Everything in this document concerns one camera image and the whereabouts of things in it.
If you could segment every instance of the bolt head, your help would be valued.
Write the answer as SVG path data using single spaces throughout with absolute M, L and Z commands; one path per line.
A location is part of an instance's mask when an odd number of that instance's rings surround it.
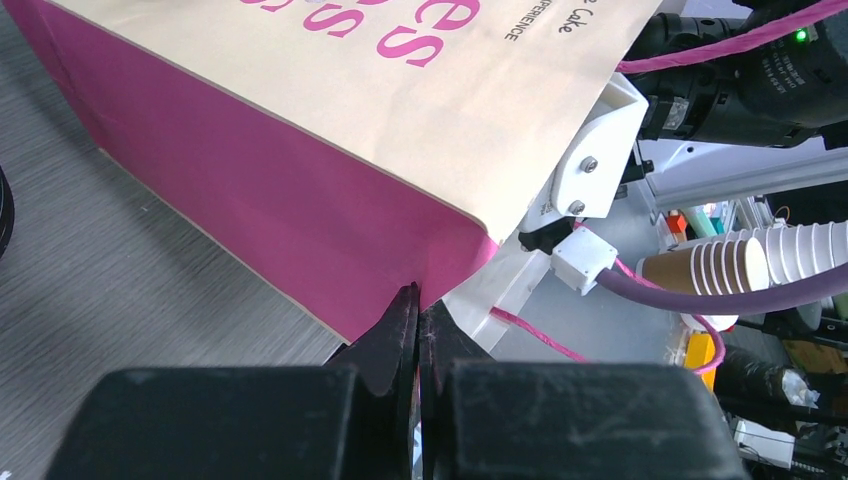
M 584 210 L 586 210 L 586 205 L 580 200 L 577 200 L 568 207 L 568 211 L 571 212 L 572 215 L 580 215 Z
M 580 164 L 580 167 L 586 173 L 592 173 L 598 168 L 598 160 L 592 157 L 587 157 L 583 160 L 583 163 Z

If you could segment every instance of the white plastic mount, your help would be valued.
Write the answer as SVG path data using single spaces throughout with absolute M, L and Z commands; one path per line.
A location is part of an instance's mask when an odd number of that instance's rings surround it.
M 554 247 L 551 268 L 560 280 L 581 295 L 597 285 L 598 275 L 612 269 L 618 250 L 586 227 L 580 227 Z
M 519 229 L 532 232 L 564 216 L 606 217 L 647 109 L 636 87 L 614 74 Z

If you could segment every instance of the gray desk surface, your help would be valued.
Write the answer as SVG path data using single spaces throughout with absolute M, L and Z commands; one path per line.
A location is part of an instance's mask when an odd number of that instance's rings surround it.
M 320 363 L 339 341 L 97 151 L 0 6 L 0 475 L 41 478 L 104 373 Z
M 619 249 L 628 265 L 656 254 L 659 237 L 650 210 L 631 188 L 613 204 L 605 219 L 586 222 Z M 684 340 L 684 327 L 672 314 L 634 304 L 602 287 L 585 297 L 549 272 L 520 312 L 520 316 L 559 343 L 589 360 L 601 362 L 670 363 Z M 568 361 L 562 354 L 539 348 L 530 334 L 510 327 L 492 350 L 501 360 Z

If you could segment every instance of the stacked paper cup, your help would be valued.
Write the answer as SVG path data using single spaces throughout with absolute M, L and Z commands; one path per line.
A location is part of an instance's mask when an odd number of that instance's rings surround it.
M 753 292 L 769 286 L 766 254 L 756 238 L 714 241 L 653 257 L 637 265 L 637 273 L 657 285 L 679 293 L 728 295 Z M 728 329 L 738 316 L 709 316 L 716 330 Z M 689 315 L 691 328 L 704 328 Z
M 782 285 L 848 263 L 848 222 L 741 230 L 709 240 L 687 242 L 686 249 L 704 241 L 747 240 L 763 245 L 772 283 Z

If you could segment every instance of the pink paper bag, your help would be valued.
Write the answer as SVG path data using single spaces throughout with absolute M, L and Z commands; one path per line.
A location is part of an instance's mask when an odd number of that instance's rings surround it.
M 106 153 L 347 340 L 493 255 L 659 3 L 4 0 Z

